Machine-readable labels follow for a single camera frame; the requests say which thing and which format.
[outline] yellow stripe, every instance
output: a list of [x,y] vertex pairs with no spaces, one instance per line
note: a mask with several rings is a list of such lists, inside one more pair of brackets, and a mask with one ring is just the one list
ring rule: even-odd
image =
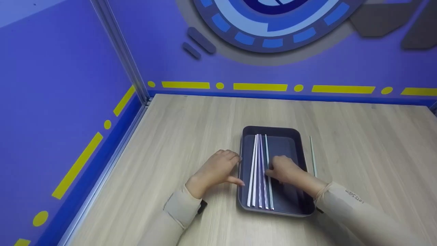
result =
[[372,94],[375,86],[313,85],[311,92]]
[[234,90],[245,91],[287,91],[287,84],[234,83]]
[[409,96],[437,96],[437,88],[405,88],[401,95]]
[[79,174],[79,172],[81,171],[81,169],[83,168],[85,163],[88,161],[90,156],[96,150],[97,146],[102,141],[102,139],[103,139],[103,136],[102,136],[102,134],[100,134],[100,132],[97,132],[96,135],[94,135],[93,139],[91,139],[88,146],[80,154],[79,158],[76,160],[76,162],[70,168],[68,173],[65,174],[65,177],[62,179],[61,183],[59,183],[58,187],[52,193],[53,197],[58,198],[58,199],[62,198],[62,196],[65,194],[65,192],[68,190],[70,185],[73,183],[74,179]]
[[30,240],[26,239],[18,239],[14,246],[28,246],[30,244]]
[[115,109],[114,109],[115,116],[118,117],[120,115],[120,113],[123,111],[126,104],[129,102],[129,100],[131,99],[131,97],[134,93],[135,93],[135,87],[131,86],[128,89],[128,92],[126,92],[126,94],[123,96],[123,98],[120,100],[120,102],[115,107]]
[[209,89],[208,82],[162,81],[164,88]]

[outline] yellow dot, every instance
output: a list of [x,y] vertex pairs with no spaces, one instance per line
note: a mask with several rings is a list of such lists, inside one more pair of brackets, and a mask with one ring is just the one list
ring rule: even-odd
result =
[[49,217],[49,213],[47,211],[41,211],[35,217],[33,217],[33,226],[40,226],[45,223],[47,218]]
[[217,89],[221,90],[225,87],[225,85],[223,83],[216,83],[215,86],[217,87]]
[[111,121],[110,120],[105,120],[105,122],[103,123],[103,126],[105,127],[106,130],[108,130],[111,127]]
[[153,81],[148,81],[147,85],[152,87],[152,88],[155,87],[155,83]]
[[299,92],[299,91],[302,91],[302,90],[303,90],[303,85],[301,85],[301,84],[297,84],[297,85],[295,86],[295,91]]
[[386,95],[392,91],[393,91],[393,87],[385,87],[384,89],[381,90],[381,94]]

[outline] light wood surface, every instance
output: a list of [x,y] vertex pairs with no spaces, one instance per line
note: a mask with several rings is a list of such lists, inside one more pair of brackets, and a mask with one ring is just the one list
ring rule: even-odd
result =
[[[72,245],[136,245],[170,194],[218,149],[239,151],[248,125],[289,127],[312,172],[437,245],[437,119],[407,105],[157,95]],[[311,218],[242,211],[236,187],[211,190],[180,246],[334,245]]]

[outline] left hand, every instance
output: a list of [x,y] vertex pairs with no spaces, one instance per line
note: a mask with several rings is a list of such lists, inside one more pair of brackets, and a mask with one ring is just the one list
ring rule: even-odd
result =
[[230,173],[235,165],[241,161],[240,156],[230,150],[219,150],[213,154],[203,166],[193,175],[185,187],[194,198],[201,199],[205,192],[224,182],[244,186],[244,182]]

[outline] forearm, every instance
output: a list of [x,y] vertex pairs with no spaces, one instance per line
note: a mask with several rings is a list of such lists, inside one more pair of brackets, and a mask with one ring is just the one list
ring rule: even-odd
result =
[[336,183],[331,183],[319,191],[316,205],[330,217],[344,224],[365,245],[428,245],[407,228]]
[[200,199],[194,198],[182,186],[166,202],[164,209],[149,225],[138,246],[175,246],[184,230],[191,224],[200,207]]

